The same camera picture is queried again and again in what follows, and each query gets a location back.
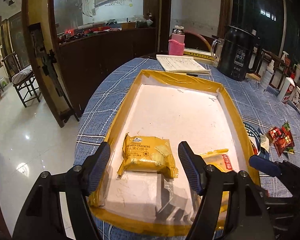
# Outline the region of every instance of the paper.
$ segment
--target paper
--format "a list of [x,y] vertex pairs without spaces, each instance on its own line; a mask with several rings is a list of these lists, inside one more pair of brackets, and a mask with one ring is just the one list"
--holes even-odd
[[193,57],[157,55],[157,60],[166,72],[211,75],[211,70],[201,66]]

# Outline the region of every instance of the white bottle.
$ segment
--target white bottle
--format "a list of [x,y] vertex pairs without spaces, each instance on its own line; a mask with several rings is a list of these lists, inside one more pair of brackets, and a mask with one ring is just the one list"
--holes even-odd
[[261,87],[260,90],[262,92],[265,92],[267,90],[267,87],[268,87],[270,80],[272,78],[272,75],[274,73],[273,64],[274,64],[274,60],[271,60],[271,63],[268,65],[268,67],[266,68],[266,70],[264,71],[264,73],[260,79],[260,87]]
[[289,98],[290,98],[295,86],[296,85],[294,84],[293,79],[286,77],[284,84],[282,86],[282,89],[281,89],[279,95],[277,95],[277,98],[279,99],[279,101],[281,101],[284,104],[288,103]]

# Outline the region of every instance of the striped cushion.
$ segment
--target striped cushion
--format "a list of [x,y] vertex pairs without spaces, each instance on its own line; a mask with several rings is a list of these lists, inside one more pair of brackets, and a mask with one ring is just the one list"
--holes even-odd
[[19,73],[15,74],[12,77],[12,83],[13,84],[20,83],[22,80],[24,80],[31,73],[32,73],[32,67],[30,65],[30,66],[26,67],[25,69],[21,70]]

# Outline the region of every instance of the kettle handle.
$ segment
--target kettle handle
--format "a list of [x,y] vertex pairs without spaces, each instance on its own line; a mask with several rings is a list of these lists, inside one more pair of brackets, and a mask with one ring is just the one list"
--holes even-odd
[[211,45],[210,53],[211,53],[211,56],[212,56],[213,58],[217,58],[216,54],[213,52],[213,51],[214,51],[214,47],[216,46],[217,43],[219,43],[219,42],[218,42],[218,40],[216,39],[216,40],[213,41],[213,43],[212,43],[212,45]]
[[[253,61],[253,65],[252,68],[248,68],[247,73],[248,74],[253,74],[255,73],[255,71],[258,69],[258,66],[260,64],[260,61],[262,62],[263,60],[263,51],[262,51],[262,47],[260,45],[257,45],[257,53],[255,55],[254,61]],[[251,51],[250,55],[249,55],[249,59],[251,60],[253,51]]]

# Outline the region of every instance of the pink thermos bottle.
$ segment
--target pink thermos bottle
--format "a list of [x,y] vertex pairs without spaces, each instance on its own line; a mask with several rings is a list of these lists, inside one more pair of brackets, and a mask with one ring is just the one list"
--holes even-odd
[[182,56],[185,49],[184,27],[176,25],[169,40],[169,55]]

